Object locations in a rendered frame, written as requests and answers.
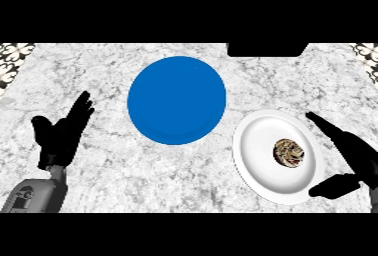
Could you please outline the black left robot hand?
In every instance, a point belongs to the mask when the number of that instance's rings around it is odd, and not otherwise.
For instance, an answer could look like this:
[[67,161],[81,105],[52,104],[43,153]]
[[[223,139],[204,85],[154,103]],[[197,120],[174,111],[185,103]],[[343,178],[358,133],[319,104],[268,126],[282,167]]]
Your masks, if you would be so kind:
[[74,102],[70,113],[56,124],[45,116],[34,116],[36,142],[42,147],[37,167],[45,170],[49,166],[67,167],[76,156],[81,134],[95,112],[90,93],[84,91]]

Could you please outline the brown cupcake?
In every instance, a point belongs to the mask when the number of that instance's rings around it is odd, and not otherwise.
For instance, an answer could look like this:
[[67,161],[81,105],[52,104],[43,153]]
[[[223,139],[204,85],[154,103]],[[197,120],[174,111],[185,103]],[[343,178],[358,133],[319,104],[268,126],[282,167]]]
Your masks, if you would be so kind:
[[281,165],[297,168],[304,159],[304,150],[290,139],[281,139],[273,147],[273,157]]

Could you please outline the white plate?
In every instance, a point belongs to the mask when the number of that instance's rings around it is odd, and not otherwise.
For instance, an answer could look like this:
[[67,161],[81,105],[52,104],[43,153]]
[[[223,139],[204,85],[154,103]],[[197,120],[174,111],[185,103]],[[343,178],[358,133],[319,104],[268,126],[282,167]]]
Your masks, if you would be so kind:
[[[273,157],[275,144],[293,140],[304,150],[300,166],[282,166]],[[269,201],[301,204],[309,190],[325,174],[322,151],[301,121],[279,110],[259,110],[247,115],[234,133],[234,161],[244,182]]]

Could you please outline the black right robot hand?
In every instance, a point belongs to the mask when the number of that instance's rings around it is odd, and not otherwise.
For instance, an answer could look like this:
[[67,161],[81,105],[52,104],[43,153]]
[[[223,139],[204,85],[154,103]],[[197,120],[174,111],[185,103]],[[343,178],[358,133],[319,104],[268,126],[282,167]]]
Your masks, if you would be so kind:
[[310,188],[309,195],[337,199],[361,188],[361,182],[375,190],[378,188],[378,151],[358,135],[343,131],[313,112],[307,112],[306,117],[330,137],[353,170],[353,174],[335,174],[324,180]]

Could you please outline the blue plate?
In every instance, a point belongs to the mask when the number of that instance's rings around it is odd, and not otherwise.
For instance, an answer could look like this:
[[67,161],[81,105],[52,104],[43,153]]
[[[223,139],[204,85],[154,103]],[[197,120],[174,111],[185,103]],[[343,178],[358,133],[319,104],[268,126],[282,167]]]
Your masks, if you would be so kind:
[[167,145],[188,144],[216,128],[226,109],[226,88],[213,67],[186,56],[163,58],[135,78],[127,96],[139,132]]

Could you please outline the black appliance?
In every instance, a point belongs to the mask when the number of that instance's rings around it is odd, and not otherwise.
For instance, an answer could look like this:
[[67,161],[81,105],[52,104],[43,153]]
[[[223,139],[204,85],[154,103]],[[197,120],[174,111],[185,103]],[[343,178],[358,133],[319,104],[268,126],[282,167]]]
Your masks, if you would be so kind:
[[307,43],[229,43],[231,57],[299,57]]

